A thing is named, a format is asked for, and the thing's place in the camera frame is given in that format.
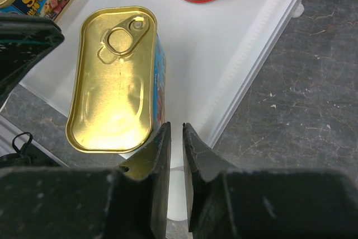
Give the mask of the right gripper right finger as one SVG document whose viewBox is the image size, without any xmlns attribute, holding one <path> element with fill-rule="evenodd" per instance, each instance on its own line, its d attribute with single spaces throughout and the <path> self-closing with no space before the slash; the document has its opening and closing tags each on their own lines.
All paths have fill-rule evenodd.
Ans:
<svg viewBox="0 0 358 239">
<path fill-rule="evenodd" d="M 357 186 L 330 169 L 235 168 L 183 125 L 194 238 L 356 238 Z"/>
</svg>

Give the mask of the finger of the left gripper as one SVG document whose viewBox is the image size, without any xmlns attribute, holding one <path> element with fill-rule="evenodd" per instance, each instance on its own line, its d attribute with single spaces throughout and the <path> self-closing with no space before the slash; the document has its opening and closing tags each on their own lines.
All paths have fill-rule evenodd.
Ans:
<svg viewBox="0 0 358 239">
<path fill-rule="evenodd" d="M 60 27 L 48 18 L 1 13 L 1 106 L 24 76 L 63 41 Z"/>
</svg>

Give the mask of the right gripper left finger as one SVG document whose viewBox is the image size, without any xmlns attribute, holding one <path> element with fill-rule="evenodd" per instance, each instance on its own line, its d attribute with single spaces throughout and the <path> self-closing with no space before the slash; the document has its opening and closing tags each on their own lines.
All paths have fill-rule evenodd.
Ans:
<svg viewBox="0 0 358 239">
<path fill-rule="evenodd" d="M 171 125 L 114 168 L 1 168 L 2 238 L 165 238 Z"/>
</svg>

